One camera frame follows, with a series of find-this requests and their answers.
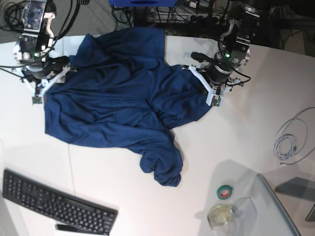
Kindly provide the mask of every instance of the gray cable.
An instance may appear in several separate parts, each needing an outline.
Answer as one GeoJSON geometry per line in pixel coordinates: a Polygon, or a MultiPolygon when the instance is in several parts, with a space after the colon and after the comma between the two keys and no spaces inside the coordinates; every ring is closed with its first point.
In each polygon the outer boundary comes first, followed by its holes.
{"type": "MultiPolygon", "coordinates": [[[[304,113],[305,111],[310,110],[310,109],[315,109],[315,107],[309,107],[309,108],[306,108],[303,111],[299,112],[294,118],[292,118],[292,119],[288,120],[286,123],[284,123],[284,125],[276,133],[276,136],[275,136],[275,139],[274,139],[274,154],[280,161],[287,161],[287,160],[291,159],[292,157],[297,155],[304,148],[305,143],[307,141],[307,137],[308,137],[308,127],[307,127],[306,123],[303,120],[298,119],[298,116],[301,115],[302,113],[304,113]],[[303,145],[302,145],[302,147],[300,149],[298,147],[297,138],[293,134],[284,134],[286,132],[286,130],[290,127],[290,125],[293,122],[295,122],[295,121],[299,121],[299,122],[303,123],[304,126],[305,126],[305,129],[306,129],[305,141],[304,141],[304,143],[303,143],[303,145]],[[277,136],[281,132],[282,129],[284,129],[284,130],[283,130],[282,134],[280,135],[280,137],[277,139],[277,136]],[[290,143],[290,149],[289,149],[289,151],[284,152],[281,149],[281,145],[287,140],[290,143]]],[[[301,158],[298,161],[295,161],[295,162],[289,163],[289,164],[281,162],[280,164],[284,165],[284,166],[294,165],[294,164],[302,161],[303,159],[305,159],[314,150],[315,150],[315,148],[313,148],[308,154],[306,154],[303,158],[301,158]]]]}

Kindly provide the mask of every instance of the tape roll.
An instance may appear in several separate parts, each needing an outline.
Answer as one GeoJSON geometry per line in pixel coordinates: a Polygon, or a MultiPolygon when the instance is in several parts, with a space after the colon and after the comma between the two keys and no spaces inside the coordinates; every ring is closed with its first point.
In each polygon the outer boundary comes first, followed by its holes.
{"type": "Polygon", "coordinates": [[[229,185],[224,185],[221,186],[218,190],[217,190],[217,196],[219,199],[221,200],[226,200],[229,197],[231,197],[233,192],[233,188],[229,185]]]}

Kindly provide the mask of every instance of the blue cloth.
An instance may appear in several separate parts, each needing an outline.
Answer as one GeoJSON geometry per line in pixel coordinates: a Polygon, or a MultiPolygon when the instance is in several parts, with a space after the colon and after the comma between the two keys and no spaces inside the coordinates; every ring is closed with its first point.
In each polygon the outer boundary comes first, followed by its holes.
{"type": "Polygon", "coordinates": [[[164,62],[164,32],[132,28],[87,35],[70,61],[78,68],[53,86],[45,104],[46,134],[95,148],[128,148],[155,180],[177,186],[183,161],[170,129],[209,111],[201,83],[164,62]]]}

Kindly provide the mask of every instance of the black keyboard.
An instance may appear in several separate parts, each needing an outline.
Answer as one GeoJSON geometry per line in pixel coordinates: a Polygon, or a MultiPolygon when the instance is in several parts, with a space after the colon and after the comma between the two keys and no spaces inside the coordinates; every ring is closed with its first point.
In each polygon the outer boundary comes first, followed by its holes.
{"type": "Polygon", "coordinates": [[[96,235],[109,235],[118,212],[4,171],[3,197],[59,222],[96,235]]]}

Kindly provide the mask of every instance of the blue box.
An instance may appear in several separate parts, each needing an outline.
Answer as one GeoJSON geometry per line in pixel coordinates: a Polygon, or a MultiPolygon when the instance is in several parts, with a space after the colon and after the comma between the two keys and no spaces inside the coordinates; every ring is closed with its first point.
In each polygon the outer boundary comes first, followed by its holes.
{"type": "Polygon", "coordinates": [[[168,6],[175,5],[177,0],[110,0],[116,7],[125,6],[168,6]]]}

